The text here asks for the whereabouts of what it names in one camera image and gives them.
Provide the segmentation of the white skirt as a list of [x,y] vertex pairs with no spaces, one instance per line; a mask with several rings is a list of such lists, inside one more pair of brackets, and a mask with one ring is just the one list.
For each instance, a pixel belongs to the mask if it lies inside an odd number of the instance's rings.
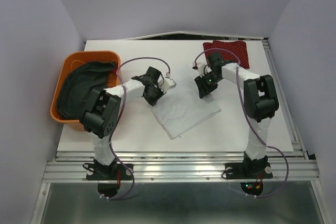
[[203,99],[199,97],[194,81],[196,77],[196,71],[191,66],[177,67],[172,74],[176,86],[151,109],[170,139],[177,138],[221,111],[211,95]]

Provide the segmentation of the red polka dot skirt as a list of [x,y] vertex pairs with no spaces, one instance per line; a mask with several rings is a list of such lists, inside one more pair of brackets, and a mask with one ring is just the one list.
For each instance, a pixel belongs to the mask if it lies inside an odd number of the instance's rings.
[[247,45],[244,41],[223,42],[219,40],[213,40],[213,42],[204,42],[203,49],[205,51],[205,57],[208,58],[210,54],[219,52],[222,59],[225,61],[233,61],[238,63],[238,60],[228,51],[234,53],[239,61],[240,66],[249,69],[249,58],[247,52]]

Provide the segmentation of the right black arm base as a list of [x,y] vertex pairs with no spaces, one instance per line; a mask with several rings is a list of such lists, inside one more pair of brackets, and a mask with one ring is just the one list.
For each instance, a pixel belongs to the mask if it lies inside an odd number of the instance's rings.
[[241,163],[225,163],[222,177],[234,180],[271,179],[273,174],[267,161],[245,159]]

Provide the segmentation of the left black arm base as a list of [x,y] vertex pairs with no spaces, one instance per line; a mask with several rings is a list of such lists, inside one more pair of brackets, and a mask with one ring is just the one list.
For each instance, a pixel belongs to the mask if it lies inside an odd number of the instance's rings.
[[86,170],[86,180],[126,180],[131,181],[131,173],[120,163],[113,162],[106,166],[100,163],[84,163],[82,167]]

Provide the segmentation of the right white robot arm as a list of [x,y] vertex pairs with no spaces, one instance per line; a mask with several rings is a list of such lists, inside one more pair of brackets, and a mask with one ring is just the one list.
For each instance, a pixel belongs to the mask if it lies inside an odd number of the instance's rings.
[[208,96],[222,80],[237,85],[244,117],[249,125],[248,143],[241,170],[244,175],[253,177],[260,172],[258,161],[265,160],[268,128],[275,112],[279,109],[278,96],[271,75],[258,75],[240,66],[239,58],[227,51],[236,60],[224,60],[219,52],[210,54],[207,63],[193,62],[192,68],[198,71],[195,78],[199,97]]

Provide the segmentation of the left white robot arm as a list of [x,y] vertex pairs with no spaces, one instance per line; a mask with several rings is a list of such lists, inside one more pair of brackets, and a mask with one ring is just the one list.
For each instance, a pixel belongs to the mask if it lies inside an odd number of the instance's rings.
[[117,172],[117,166],[113,163],[116,157],[110,149],[110,137],[125,104],[144,98],[149,105],[156,105],[170,88],[170,81],[159,70],[149,67],[145,74],[134,76],[124,84],[101,91],[92,89],[83,107],[80,123],[91,134],[94,162],[100,164],[98,171],[104,178],[113,178]]

